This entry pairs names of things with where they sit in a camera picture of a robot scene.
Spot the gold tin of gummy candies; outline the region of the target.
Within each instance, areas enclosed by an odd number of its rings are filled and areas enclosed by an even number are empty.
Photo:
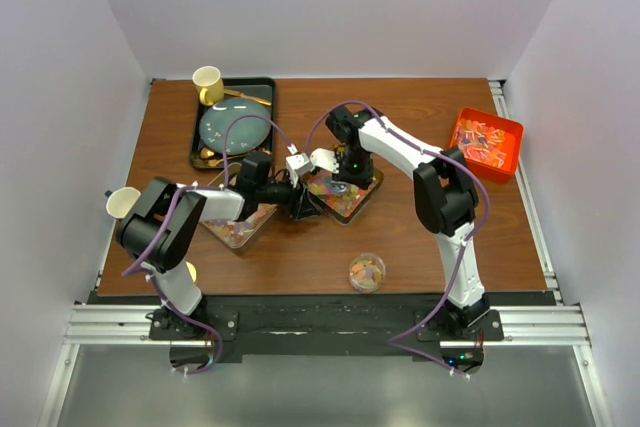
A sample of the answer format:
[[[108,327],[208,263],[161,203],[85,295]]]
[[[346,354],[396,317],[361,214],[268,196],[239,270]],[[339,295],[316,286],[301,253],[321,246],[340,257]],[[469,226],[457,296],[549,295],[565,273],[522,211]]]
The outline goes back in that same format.
[[[349,195],[333,195],[330,187],[330,183],[334,181],[332,174],[320,170],[307,183],[309,198],[321,213],[341,225],[348,225],[371,200],[384,181],[384,174],[379,169],[375,169],[373,174],[373,181],[366,189],[358,187],[357,192]]]

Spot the silver tin of popsicle candies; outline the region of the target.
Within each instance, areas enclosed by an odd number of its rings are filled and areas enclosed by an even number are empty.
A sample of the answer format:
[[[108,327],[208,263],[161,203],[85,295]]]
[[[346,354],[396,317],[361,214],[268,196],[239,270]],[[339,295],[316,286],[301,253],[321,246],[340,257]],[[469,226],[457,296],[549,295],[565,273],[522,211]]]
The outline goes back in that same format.
[[[213,220],[202,222],[201,226],[231,252],[243,255],[266,231],[277,211],[277,205],[259,204],[244,221]]]

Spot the clear plastic jar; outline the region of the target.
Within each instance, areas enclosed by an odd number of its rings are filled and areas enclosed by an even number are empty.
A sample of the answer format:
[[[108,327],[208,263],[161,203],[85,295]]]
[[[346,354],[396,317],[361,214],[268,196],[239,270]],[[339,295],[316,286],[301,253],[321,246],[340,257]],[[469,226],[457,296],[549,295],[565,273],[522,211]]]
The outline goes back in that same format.
[[[386,276],[383,260],[373,253],[362,253],[350,264],[349,282],[360,293],[373,293],[382,285]]]

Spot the orange box of lollipops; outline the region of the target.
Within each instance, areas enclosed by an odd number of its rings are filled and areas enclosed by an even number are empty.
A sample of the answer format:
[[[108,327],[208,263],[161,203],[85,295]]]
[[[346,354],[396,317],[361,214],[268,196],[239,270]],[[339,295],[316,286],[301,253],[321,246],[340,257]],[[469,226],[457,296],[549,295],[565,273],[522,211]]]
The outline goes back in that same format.
[[[461,150],[478,177],[505,184],[518,168],[524,131],[517,121],[466,107],[454,122],[449,146]]]

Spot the metal candy scoop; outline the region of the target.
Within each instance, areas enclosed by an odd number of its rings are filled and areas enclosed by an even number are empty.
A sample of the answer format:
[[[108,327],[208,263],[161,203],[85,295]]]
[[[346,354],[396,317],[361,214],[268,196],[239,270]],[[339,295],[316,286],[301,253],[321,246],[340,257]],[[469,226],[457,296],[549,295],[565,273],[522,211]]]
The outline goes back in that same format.
[[[349,195],[359,190],[357,186],[347,182],[332,181],[330,187],[333,195]]]

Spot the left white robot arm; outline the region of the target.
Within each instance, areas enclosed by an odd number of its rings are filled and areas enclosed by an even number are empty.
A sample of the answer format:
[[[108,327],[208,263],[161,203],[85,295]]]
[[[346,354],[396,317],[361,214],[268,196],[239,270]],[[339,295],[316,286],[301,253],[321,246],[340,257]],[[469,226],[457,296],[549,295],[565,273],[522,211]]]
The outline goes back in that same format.
[[[287,176],[270,177],[272,157],[254,152],[246,157],[232,185],[183,185],[156,177],[119,221],[116,241],[133,259],[122,275],[145,273],[175,313],[171,325],[185,339],[200,337],[207,315],[199,305],[203,294],[187,267],[186,255],[202,222],[242,222],[261,205],[283,205],[295,218],[315,214],[305,199],[302,179],[312,173],[308,155],[285,160]]]

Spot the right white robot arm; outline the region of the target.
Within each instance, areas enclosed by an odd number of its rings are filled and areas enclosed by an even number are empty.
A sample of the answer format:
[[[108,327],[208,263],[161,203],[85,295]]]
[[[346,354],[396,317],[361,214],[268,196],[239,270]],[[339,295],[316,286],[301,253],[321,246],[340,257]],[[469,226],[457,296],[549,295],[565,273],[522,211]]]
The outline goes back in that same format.
[[[481,327],[490,303],[480,279],[474,237],[486,217],[476,219],[479,198],[490,209],[486,188],[471,172],[457,147],[427,144],[395,126],[366,103],[353,113],[345,103],[332,108],[325,124],[342,144],[328,168],[337,182],[366,188],[373,179],[373,154],[412,181],[414,207],[421,225],[436,237],[446,288],[436,306],[448,333],[469,339]]]

